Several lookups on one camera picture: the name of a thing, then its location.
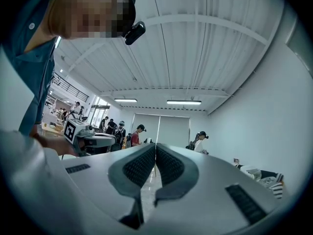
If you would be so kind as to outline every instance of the teal shirt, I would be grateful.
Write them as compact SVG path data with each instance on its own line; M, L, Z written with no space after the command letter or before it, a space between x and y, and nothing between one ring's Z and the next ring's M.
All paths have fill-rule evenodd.
M16 16L12 30L3 41L3 49L13 68L34 94L19 128L27 136L34 124L41 123L45 99L54 74L55 38L24 53L44 18L48 3L49 0L29 0Z

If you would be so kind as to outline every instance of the backpack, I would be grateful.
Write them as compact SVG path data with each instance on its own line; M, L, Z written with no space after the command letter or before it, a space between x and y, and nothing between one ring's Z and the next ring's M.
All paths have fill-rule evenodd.
M122 143L123 141L123 132L124 132L124 128L121 130L117 130L114 134L114 136L116 137L116 143Z
M189 145L186 146L186 149L194 151L195 150L195 143L196 142L194 142L194 141L190 141Z
M130 148L132 146L131 140L132 140L132 135L133 133L129 133L127 135L127 140L126 140L126 148Z

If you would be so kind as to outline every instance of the ceiling light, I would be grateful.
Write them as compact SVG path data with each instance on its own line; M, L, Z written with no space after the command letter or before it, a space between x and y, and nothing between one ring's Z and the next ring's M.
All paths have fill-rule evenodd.
M116 102L127 102L127 103L137 103L137 99L133 98L115 98Z
M60 43L61 39L62 39L61 37L58 37L58 40L55 43L55 48L57 48L59 46L59 43Z
M167 104L194 104L199 105L201 104L201 101L192 101L192 100L167 100Z

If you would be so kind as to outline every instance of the black shirt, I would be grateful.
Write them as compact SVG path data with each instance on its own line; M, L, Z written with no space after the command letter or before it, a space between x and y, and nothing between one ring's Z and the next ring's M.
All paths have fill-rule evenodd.
M125 129L122 132L122 136L123 136L123 139L126 137L126 130Z
M105 119L102 119L99 125L99 129L104 129L104 124L106 123Z
M114 130L115 127L116 127L116 123L114 123L113 121L110 121L110 122L108 123L108 128L107 128L107 130L106 130L106 134L112 135L113 130Z

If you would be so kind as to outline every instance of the ceiling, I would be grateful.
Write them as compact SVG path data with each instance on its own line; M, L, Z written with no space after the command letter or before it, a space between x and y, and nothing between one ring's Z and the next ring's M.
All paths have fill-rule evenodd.
M52 96L60 101L62 101L65 104L68 104L69 106L73 103L75 103L73 100L68 99L66 96L64 96L62 93L59 93L58 91L54 90L54 89L50 89L50 91L52 91L52 94L48 94L49 96Z
M62 40L54 52L63 69L117 107L206 111L223 104L267 51L283 0L136 0L146 33L122 38ZM114 98L136 98L118 104ZM167 105L169 99L202 104Z

